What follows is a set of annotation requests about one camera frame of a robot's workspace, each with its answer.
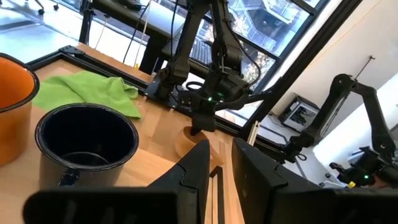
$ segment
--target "floor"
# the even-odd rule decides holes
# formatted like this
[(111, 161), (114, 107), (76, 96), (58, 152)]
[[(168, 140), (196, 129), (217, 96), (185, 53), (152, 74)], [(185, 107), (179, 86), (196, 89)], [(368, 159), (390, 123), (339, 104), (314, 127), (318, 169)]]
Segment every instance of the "floor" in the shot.
[[(58, 11), (54, 11), (53, 2), (43, 0), (45, 14), (38, 16), (37, 10), (40, 7), (34, 1), (2, 0), (2, 2), (0, 52), (12, 55), (23, 62), (29, 62), (54, 52), (60, 47), (77, 43), (82, 19), (79, 13), (61, 5)], [(115, 32), (114, 30), (115, 28), (103, 28), (100, 23), (93, 22), (89, 45), (116, 60), (123, 61), (130, 38), (126, 37), (128, 34), (121, 35), (123, 31)], [(125, 63), (132, 66), (139, 65), (144, 51), (144, 45), (133, 41)], [(190, 74), (190, 80), (193, 79), (197, 77)], [(242, 126), (257, 106), (258, 103), (253, 103), (239, 111), (221, 111), (219, 114), (223, 114), (228, 120)], [(266, 116), (261, 121), (259, 134), (280, 144), (285, 144), (289, 137), (298, 135), (295, 131), (283, 127), (272, 115)], [(308, 160), (300, 161), (299, 164), (307, 178), (316, 183), (325, 181), (326, 169), (313, 156), (312, 150), (306, 150), (305, 154)], [(286, 166), (300, 174), (297, 164), (286, 164)]]

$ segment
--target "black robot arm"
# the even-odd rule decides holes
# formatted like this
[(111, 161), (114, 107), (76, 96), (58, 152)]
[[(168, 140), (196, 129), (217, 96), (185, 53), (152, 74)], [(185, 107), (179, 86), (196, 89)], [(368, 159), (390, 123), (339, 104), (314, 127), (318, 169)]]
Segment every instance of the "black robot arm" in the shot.
[(310, 147), (320, 138), (320, 130), (325, 125), (336, 106), (350, 92), (362, 96), (366, 112), (369, 117), (372, 132), (373, 149), (386, 161), (391, 162), (396, 149), (391, 134), (377, 99), (376, 90), (370, 86), (358, 83), (349, 75), (337, 75), (331, 84), (330, 93), (312, 124), (302, 131), (300, 136), (290, 138), (290, 141), (283, 147), (286, 160), (293, 162), (303, 147)]
[(211, 58), (215, 68), (229, 68), (230, 75), (241, 75), (242, 51), (231, 30), (226, 0), (212, 1), (211, 16), (214, 20), (215, 40), (211, 46)]

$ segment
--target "window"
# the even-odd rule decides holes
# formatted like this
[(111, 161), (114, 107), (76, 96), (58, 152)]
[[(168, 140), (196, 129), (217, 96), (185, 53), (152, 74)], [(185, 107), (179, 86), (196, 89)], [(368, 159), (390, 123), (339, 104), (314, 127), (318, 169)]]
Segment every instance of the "window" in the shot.
[(61, 0), (61, 1), (75, 8), (77, 11), (80, 10), (82, 0)]
[[(261, 93), (328, 0), (303, 2), (313, 9), (290, 0), (229, 0), (231, 27), (245, 51), (261, 68), (260, 79), (251, 87), (253, 95)], [(201, 40), (214, 40), (211, 15), (208, 12), (206, 16), (208, 18), (201, 23), (197, 37)], [(242, 74), (249, 83), (258, 76), (256, 66), (245, 55)], [(223, 110), (216, 114), (243, 126), (260, 104), (261, 102), (248, 103), (239, 111)], [(295, 135), (293, 131), (283, 128), (275, 117), (266, 114), (264, 117), (259, 135), (281, 144)]]

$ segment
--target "small robot arm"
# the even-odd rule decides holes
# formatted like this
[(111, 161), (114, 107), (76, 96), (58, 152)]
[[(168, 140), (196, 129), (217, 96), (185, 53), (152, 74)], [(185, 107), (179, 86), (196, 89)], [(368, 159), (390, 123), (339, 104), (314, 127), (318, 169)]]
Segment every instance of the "small robot arm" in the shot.
[(385, 166), (391, 166), (394, 160), (396, 145), (387, 128), (384, 120), (377, 91), (353, 80), (349, 75), (337, 75), (331, 84), (330, 93), (325, 103), (312, 124), (306, 128), (300, 136), (290, 138), (290, 141), (283, 147), (286, 160), (294, 162), (303, 147), (310, 147), (320, 138), (320, 130), (325, 125), (334, 109), (341, 99), (350, 92), (362, 96), (366, 112), (371, 125), (372, 149), (362, 147), (364, 154), (349, 169), (332, 162), (330, 167), (339, 172), (338, 179), (351, 186), (365, 186), (374, 183), (373, 175)]
[(193, 115), (191, 134), (202, 129), (214, 131), (216, 107), (223, 105), (239, 110), (249, 96), (249, 84), (243, 80), (241, 73), (242, 50), (231, 28), (227, 3), (226, 0), (217, 0), (211, 4), (216, 31), (211, 46), (213, 62), (199, 91), (190, 94)]

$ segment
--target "black power cord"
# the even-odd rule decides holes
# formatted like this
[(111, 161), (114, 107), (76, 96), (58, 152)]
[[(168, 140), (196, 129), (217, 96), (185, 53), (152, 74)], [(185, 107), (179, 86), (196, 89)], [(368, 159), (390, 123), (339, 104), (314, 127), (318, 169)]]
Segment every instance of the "black power cord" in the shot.
[(144, 14), (145, 14), (145, 12), (146, 12), (146, 10), (147, 10), (149, 4), (150, 4), (150, 1), (151, 1), (151, 0), (149, 0), (148, 4), (147, 4), (146, 6), (144, 6), (144, 12), (142, 12), (142, 14), (139, 16), (139, 19), (138, 19), (137, 24), (136, 24), (136, 28), (134, 29), (134, 32), (132, 33), (132, 37), (131, 37), (131, 40), (130, 40), (130, 44), (129, 44), (129, 46), (127, 47), (126, 53), (124, 54), (123, 63), (126, 61), (127, 53), (129, 52), (130, 46), (131, 46), (131, 44), (132, 44), (132, 41), (134, 40), (134, 37), (136, 36), (136, 32), (137, 32), (138, 26), (139, 26), (139, 24), (141, 23), (142, 17), (144, 16)]

